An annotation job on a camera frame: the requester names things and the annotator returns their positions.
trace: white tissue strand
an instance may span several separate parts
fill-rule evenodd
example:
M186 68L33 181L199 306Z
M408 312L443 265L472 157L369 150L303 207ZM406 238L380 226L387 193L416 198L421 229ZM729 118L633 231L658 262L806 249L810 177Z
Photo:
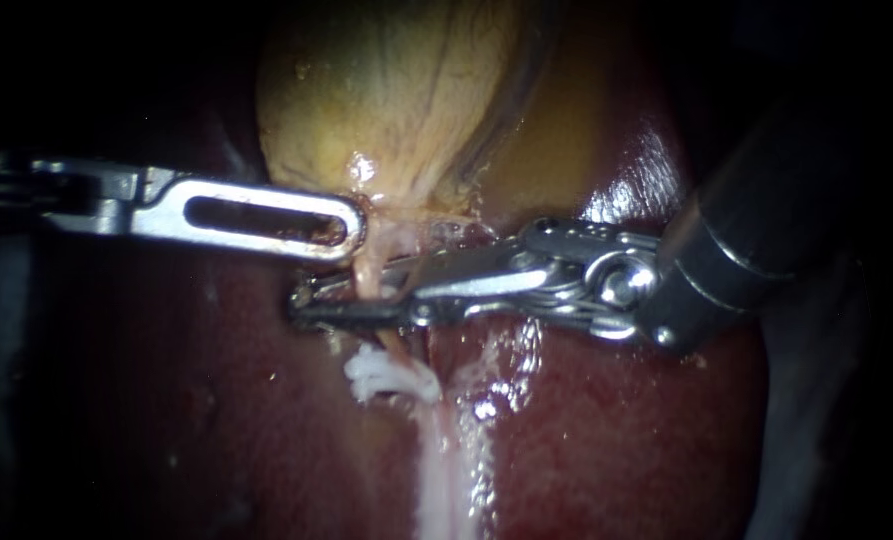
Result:
M412 367L393 362L389 353L364 343L343 366L353 397L365 403L380 392L395 392L415 397L424 403L442 398L439 379L426 364L413 360Z

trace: pivot screw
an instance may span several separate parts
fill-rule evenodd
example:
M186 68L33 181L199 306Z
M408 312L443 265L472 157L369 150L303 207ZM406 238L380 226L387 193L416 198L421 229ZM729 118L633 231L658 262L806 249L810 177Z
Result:
M676 341L676 335L667 326L660 326L653 332L653 339L660 345L670 347Z

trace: dark background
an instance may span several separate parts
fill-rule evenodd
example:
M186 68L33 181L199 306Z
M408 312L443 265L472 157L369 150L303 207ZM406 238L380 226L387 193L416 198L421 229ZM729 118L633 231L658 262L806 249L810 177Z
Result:
M244 161L260 159L252 79L270 11L268 3L243 1L186 10L0 5L0 148L41 147L262 181L262 171L231 169L222 156L203 156L202 148L228 141ZM641 3L641 12L700 178L803 73L831 70L861 80L866 71L858 1L652 0ZM856 122L865 121L863 111L857 103ZM847 277L836 278L834 268L818 271L814 281L840 280L827 295L829 309L843 298L864 298L865 322L857 324L867 332L880 309L881 259L865 231L844 225L840 265L851 269ZM0 405L6 411L0 410L0 538L48 532L41 525L61 522L59 516L77 516L68 531L73 536L116 519L95 508L88 492L66 487L82 485L77 475L87 468L89 444L77 432L79 405L64 397L63 367L40 366L35 385L15 370L15 358L30 346L26 325L46 316L36 310L42 300L27 310L30 294L48 296L41 285L30 286L43 283L41 262L31 263L40 242L0 238ZM853 328L805 331L835 335ZM801 538L853 537L874 523L882 532L878 510L887 503L874 443L885 437L873 407L884 368L871 330L854 341L861 362L849 367L852 374L817 435L825 461ZM31 410L34 403L46 403L47 410Z

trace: white fibrous tissue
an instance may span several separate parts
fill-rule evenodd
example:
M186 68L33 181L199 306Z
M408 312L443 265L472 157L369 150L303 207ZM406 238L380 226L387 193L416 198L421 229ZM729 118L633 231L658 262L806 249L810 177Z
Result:
M426 364L413 360L412 366L405 366L370 344L362 344L343 371L353 397L362 403L381 392L406 394L430 404L442 397L439 380Z

